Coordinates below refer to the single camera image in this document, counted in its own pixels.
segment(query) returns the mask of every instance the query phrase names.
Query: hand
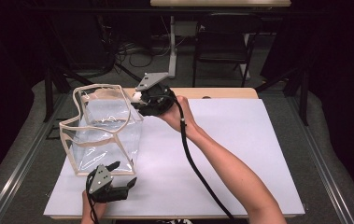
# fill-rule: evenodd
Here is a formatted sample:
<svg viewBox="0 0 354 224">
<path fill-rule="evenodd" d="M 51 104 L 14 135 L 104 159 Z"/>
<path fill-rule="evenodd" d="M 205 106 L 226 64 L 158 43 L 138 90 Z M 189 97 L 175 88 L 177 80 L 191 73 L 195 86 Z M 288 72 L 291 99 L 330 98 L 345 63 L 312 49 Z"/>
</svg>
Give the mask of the hand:
<svg viewBox="0 0 354 224">
<path fill-rule="evenodd" d="M 81 224 L 92 224 L 92 209 L 90 208 L 89 199 L 87 198 L 86 190 L 83 190 L 82 194 L 82 201 L 83 201 L 83 215 L 81 218 Z M 94 210 L 95 214 L 97 215 L 98 219 L 104 215 L 106 211 L 106 203 L 94 203 Z"/>
<path fill-rule="evenodd" d="M 177 101 L 182 107 L 183 116 L 186 124 L 186 132 L 189 136 L 189 133 L 197 129 L 198 126 L 191 112 L 191 107 L 189 106 L 188 99 L 184 96 L 177 96 Z M 159 118 L 167 122 L 173 129 L 180 132 L 180 112 L 177 104 L 173 104 L 173 106 L 171 106 L 171 108 L 167 112 L 161 114 Z"/>
</svg>

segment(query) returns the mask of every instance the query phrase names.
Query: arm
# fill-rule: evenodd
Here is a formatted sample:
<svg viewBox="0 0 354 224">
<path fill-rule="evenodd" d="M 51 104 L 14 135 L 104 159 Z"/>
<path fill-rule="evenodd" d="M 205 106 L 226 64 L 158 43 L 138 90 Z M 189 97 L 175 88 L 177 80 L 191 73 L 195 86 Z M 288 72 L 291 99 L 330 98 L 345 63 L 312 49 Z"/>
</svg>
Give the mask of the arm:
<svg viewBox="0 0 354 224">
<path fill-rule="evenodd" d="M 187 137 L 201 149 L 229 191 L 246 208 L 250 223 L 286 223 L 278 203 L 259 177 L 195 122 L 186 97 L 178 96 L 177 99 L 187 124 Z M 159 118 L 180 132 L 177 105 L 173 105 Z"/>
</svg>

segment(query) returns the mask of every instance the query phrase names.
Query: cable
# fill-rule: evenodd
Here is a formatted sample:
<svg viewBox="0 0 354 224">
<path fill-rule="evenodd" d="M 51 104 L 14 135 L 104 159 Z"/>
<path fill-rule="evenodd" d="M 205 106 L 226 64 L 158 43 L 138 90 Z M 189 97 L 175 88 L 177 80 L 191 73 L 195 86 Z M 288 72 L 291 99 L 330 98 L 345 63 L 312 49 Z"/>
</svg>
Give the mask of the cable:
<svg viewBox="0 0 354 224">
<path fill-rule="evenodd" d="M 115 63 L 116 66 L 118 66 L 118 68 L 120 68 L 122 71 L 124 71 L 125 73 L 127 73 L 127 75 L 129 75 L 130 77 L 132 77 L 133 79 L 135 79 L 138 82 L 141 82 L 142 78 L 136 76 L 135 74 L 133 74 L 132 72 L 130 72 L 127 68 L 125 68 L 123 65 L 119 64 L 119 63 Z"/>
<path fill-rule="evenodd" d="M 92 222 L 94 224 L 99 224 L 98 217 L 97 217 L 97 214 L 95 213 L 95 208 L 94 208 L 95 203 L 92 203 L 92 197 L 90 197 L 90 194 L 89 194 L 90 184 L 92 183 L 92 180 L 94 178 L 95 173 L 96 172 L 91 172 L 87 176 L 87 179 L 86 179 L 86 195 L 87 195 L 87 200 L 89 201 L 90 208 L 92 210 L 90 212 L 90 218 L 92 219 Z"/>
<path fill-rule="evenodd" d="M 180 134 L 181 134 L 181 138 L 182 138 L 182 145 L 183 145 L 183 148 L 185 150 L 185 154 L 186 154 L 186 157 L 188 159 L 188 162 L 191 165 L 191 168 L 193 169 L 193 171 L 196 173 L 196 175 L 200 178 L 201 182 L 204 184 L 206 190 L 209 192 L 209 194 L 212 196 L 212 198 L 218 204 L 218 206 L 223 210 L 223 212 L 229 217 L 229 219 L 231 221 L 235 221 L 234 216 L 229 212 L 229 210 L 227 210 L 227 208 L 223 205 L 223 203 L 217 197 L 217 195 L 212 190 L 212 188 L 208 185 L 208 183 L 206 182 L 205 178 L 200 173 L 199 169 L 197 168 L 196 164 L 194 163 L 193 158 L 191 157 L 191 153 L 189 151 L 188 141 L 187 141 L 187 137 L 186 137 L 186 123 L 185 123 L 185 117 L 183 115 L 182 106 L 177 101 L 177 98 L 175 96 L 171 97 L 171 96 L 168 96 L 168 95 L 157 95 L 157 96 L 151 96 L 150 98 L 159 98 L 159 97 L 170 98 L 177 105 L 177 107 L 179 109 L 179 114 L 180 114 Z"/>
<path fill-rule="evenodd" d="M 147 50 L 142 50 L 140 53 L 141 53 L 142 55 L 144 55 L 144 54 L 146 53 L 146 54 L 149 56 L 149 62 L 146 63 L 146 64 L 143 64 L 143 65 L 136 65 L 136 64 L 133 64 L 133 62 L 132 62 L 133 55 L 138 54 L 138 52 L 132 53 L 132 54 L 130 55 L 130 57 L 129 57 L 129 60 L 128 60 L 129 64 L 130 64 L 132 67 L 147 67 L 147 66 L 149 66 L 149 65 L 153 62 L 153 55 L 152 55 L 151 52 L 148 52 Z"/>
</svg>

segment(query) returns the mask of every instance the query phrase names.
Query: clear plastic bag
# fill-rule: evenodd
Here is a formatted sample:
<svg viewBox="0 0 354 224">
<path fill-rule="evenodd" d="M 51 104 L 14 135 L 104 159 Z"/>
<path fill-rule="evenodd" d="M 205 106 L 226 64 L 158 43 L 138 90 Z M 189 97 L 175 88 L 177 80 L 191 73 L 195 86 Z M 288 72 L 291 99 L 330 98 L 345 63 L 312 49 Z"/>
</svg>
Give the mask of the clear plastic bag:
<svg viewBox="0 0 354 224">
<path fill-rule="evenodd" d="M 112 175 L 134 175 L 143 118 L 119 85 L 76 88 L 78 115 L 60 122 L 60 136 L 76 175 L 120 161 Z"/>
</svg>

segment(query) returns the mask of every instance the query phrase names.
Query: chair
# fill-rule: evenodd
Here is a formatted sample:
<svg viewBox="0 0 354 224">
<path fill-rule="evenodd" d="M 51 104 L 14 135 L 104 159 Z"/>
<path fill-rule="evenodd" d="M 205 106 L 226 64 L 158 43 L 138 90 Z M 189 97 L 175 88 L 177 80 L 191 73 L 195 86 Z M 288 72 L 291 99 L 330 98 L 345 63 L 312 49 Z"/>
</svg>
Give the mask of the chair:
<svg viewBox="0 0 354 224">
<path fill-rule="evenodd" d="M 255 38 L 261 29 L 261 18 L 252 14 L 211 13 L 203 16 L 196 27 L 192 86 L 195 87 L 197 78 L 197 62 L 201 62 L 234 63 L 234 70 L 239 67 L 239 64 L 245 64 L 244 74 L 240 70 L 241 87 L 244 87 Z M 245 35 L 252 35 L 247 44 Z"/>
</svg>

